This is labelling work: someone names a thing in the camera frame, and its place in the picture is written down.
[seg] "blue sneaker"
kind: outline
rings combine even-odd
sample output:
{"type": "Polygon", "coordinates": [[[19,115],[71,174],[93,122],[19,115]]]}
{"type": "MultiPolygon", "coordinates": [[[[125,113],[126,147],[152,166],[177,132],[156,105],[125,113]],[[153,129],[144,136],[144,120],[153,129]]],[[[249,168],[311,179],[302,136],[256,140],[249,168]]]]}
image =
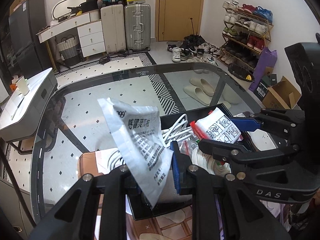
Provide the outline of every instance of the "blue sneaker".
{"type": "Polygon", "coordinates": [[[261,6],[258,6],[257,10],[253,12],[254,15],[265,18],[269,21],[269,23],[272,24],[273,21],[273,14],[272,11],[269,11],[267,9],[262,8],[261,6]]]}

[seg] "purple bag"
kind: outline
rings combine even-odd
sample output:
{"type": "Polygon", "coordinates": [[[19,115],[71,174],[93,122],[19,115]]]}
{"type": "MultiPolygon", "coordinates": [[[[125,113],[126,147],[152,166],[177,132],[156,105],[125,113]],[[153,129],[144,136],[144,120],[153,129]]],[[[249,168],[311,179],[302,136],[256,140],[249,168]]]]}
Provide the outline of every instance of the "purple bag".
{"type": "Polygon", "coordinates": [[[266,67],[275,67],[277,59],[278,59],[278,54],[276,50],[270,51],[268,47],[265,47],[262,50],[258,64],[255,67],[253,72],[254,82],[252,82],[249,87],[250,91],[254,92],[257,89],[261,78],[264,76],[266,67]]]}

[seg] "red sneaker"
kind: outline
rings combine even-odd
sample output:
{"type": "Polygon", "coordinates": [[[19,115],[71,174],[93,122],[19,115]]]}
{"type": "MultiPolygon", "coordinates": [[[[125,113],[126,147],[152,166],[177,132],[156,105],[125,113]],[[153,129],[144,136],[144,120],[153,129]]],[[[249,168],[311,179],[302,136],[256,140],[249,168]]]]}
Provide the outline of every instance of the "red sneaker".
{"type": "Polygon", "coordinates": [[[256,10],[257,8],[252,5],[247,5],[245,8],[243,8],[244,12],[251,13],[251,14],[256,10]]]}
{"type": "Polygon", "coordinates": [[[255,44],[253,49],[255,51],[261,53],[262,50],[264,49],[264,41],[263,41],[263,39],[256,38],[256,44],[255,44]]]}
{"type": "Polygon", "coordinates": [[[254,48],[256,41],[257,41],[257,37],[250,35],[249,39],[248,39],[247,46],[250,48],[254,48]]]}

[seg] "white package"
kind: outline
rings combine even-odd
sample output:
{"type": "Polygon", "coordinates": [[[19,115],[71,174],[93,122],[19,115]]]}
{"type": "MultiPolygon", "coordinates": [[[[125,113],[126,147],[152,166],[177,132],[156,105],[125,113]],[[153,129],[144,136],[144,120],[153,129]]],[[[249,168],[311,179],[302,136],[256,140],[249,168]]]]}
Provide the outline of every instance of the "white package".
{"type": "Polygon", "coordinates": [[[225,143],[235,143],[241,135],[236,125],[219,108],[198,120],[196,128],[206,133],[212,140],[225,143]]]}
{"type": "Polygon", "coordinates": [[[173,151],[165,148],[157,107],[98,99],[125,163],[152,208],[164,188],[173,151]]]}

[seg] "beige suitcase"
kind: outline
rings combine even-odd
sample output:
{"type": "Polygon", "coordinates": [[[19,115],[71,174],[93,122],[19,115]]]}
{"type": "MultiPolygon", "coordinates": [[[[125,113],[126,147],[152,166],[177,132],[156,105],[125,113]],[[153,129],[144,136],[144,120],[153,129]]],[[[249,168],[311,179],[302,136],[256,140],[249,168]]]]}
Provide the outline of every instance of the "beige suitcase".
{"type": "Polygon", "coordinates": [[[123,5],[101,8],[101,23],[106,52],[126,49],[123,5]]]}

